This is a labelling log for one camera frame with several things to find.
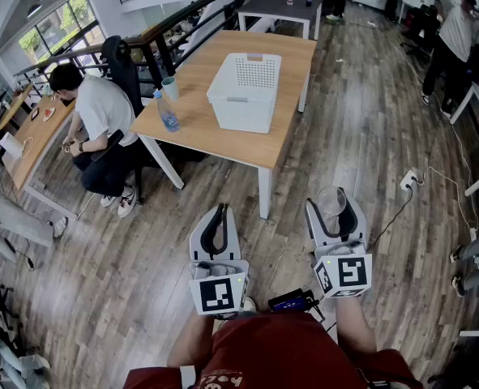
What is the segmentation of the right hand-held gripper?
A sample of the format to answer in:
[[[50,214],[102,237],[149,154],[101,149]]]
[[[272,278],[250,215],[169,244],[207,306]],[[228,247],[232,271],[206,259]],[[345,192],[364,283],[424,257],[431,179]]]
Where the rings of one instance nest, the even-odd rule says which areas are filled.
[[[372,254],[366,252],[366,216],[354,197],[339,215],[340,238],[330,237],[317,205],[306,200],[306,221],[314,240],[314,274],[325,298],[356,297],[372,284]]]

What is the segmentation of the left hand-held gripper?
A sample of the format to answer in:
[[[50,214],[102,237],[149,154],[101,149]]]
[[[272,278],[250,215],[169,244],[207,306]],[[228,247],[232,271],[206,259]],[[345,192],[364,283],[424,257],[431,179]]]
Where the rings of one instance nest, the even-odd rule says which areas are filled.
[[[227,203],[213,207],[196,225],[190,235],[190,258],[201,260],[191,263],[189,281],[199,315],[223,317],[244,310],[250,265],[240,259],[237,227]]]

